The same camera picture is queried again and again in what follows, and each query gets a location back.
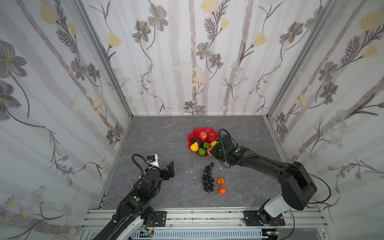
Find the red crinkled fake fruit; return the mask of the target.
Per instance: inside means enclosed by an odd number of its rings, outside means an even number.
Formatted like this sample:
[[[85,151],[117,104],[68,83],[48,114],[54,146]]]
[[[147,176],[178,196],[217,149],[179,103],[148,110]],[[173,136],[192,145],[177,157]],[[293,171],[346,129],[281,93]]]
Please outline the red crinkled fake fruit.
[[[207,134],[207,132],[205,132],[205,131],[201,131],[201,132],[199,133],[199,135],[198,135],[198,138],[199,138],[201,141],[205,142],[206,139],[208,138],[208,134]]]

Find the orange fake tangerine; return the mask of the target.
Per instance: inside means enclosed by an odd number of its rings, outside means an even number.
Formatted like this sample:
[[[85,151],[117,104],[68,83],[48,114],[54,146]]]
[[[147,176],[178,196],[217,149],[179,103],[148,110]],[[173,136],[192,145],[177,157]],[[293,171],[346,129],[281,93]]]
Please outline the orange fake tangerine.
[[[219,188],[219,189],[218,189],[218,193],[219,193],[220,195],[224,195],[226,192],[227,192],[227,190],[226,190],[225,188]]]
[[[224,180],[223,178],[218,178],[218,179],[217,179],[217,184],[218,184],[219,186],[222,186],[222,185],[225,184],[225,180]]]

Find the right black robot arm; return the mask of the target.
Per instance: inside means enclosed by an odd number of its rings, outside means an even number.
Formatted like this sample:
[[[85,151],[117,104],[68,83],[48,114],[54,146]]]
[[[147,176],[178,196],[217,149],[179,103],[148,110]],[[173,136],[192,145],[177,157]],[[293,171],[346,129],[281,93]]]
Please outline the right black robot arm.
[[[317,186],[299,162],[284,163],[237,146],[230,136],[218,138],[211,154],[221,163],[254,169],[279,182],[281,194],[267,200],[258,210],[257,221],[270,225],[279,215],[292,209],[302,211],[317,191]]]

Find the green fake lime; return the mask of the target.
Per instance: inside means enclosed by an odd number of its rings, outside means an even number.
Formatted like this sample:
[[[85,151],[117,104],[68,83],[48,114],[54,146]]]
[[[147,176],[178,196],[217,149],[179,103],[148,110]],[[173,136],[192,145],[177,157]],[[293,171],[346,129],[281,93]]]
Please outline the green fake lime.
[[[207,150],[204,149],[204,148],[200,148],[200,149],[198,150],[198,155],[199,155],[200,157],[205,157],[205,156],[207,155]]]

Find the dark purple fake mangosteen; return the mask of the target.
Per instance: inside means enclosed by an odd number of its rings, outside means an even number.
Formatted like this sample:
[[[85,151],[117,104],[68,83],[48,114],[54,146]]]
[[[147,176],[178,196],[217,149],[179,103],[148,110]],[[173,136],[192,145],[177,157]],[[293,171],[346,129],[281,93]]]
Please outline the dark purple fake mangosteen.
[[[210,143],[204,143],[203,144],[203,148],[206,149],[206,150],[208,150],[210,147],[211,147]]]

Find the black fake grape bunch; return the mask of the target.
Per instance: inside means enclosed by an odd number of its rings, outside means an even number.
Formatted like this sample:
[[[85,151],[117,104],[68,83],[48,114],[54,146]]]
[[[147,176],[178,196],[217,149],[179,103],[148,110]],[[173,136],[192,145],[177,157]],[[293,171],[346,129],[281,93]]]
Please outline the black fake grape bunch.
[[[210,163],[209,165],[205,166],[203,169],[202,174],[202,185],[205,192],[211,193],[215,189],[215,183],[214,178],[212,177],[212,170],[214,167],[214,163]]]

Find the dark fake avocado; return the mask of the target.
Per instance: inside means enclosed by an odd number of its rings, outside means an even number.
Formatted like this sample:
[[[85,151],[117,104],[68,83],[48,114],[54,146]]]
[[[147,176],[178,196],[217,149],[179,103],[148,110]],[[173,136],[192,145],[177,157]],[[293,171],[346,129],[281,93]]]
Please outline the dark fake avocado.
[[[199,138],[192,138],[192,144],[197,143],[199,146],[203,144],[203,141]]]

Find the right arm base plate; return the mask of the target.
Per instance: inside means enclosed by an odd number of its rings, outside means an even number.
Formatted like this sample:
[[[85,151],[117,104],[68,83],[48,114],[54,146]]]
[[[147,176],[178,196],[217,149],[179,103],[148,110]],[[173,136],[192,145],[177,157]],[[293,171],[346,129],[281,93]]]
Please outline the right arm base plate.
[[[276,218],[270,217],[267,213],[259,211],[243,211],[243,223],[247,227],[283,227],[286,225],[282,214]]]

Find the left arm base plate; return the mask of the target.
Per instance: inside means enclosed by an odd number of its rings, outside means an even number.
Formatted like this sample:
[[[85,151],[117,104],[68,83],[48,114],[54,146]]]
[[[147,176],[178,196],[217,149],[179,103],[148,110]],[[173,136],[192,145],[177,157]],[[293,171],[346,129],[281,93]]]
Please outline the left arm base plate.
[[[148,217],[147,226],[148,227],[165,227],[167,221],[167,212],[166,211],[154,211]]]

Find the yellow fake pear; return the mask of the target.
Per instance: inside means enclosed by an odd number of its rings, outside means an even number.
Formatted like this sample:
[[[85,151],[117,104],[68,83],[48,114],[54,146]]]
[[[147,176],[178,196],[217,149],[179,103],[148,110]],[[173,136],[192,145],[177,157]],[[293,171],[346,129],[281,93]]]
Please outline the yellow fake pear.
[[[190,150],[193,152],[197,152],[199,149],[200,149],[200,147],[199,147],[198,142],[195,142],[195,143],[191,144],[191,146],[190,146]]]

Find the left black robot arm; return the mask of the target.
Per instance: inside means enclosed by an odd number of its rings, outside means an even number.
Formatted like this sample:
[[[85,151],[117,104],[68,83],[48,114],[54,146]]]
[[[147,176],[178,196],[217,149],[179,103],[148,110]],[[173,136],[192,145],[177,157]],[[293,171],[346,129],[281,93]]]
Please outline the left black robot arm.
[[[135,163],[141,172],[131,191],[119,203],[109,223],[98,233],[96,240],[130,240],[131,236],[147,222],[152,222],[154,209],[151,200],[160,192],[162,181],[175,176],[174,162],[159,169],[150,165],[145,170]]]

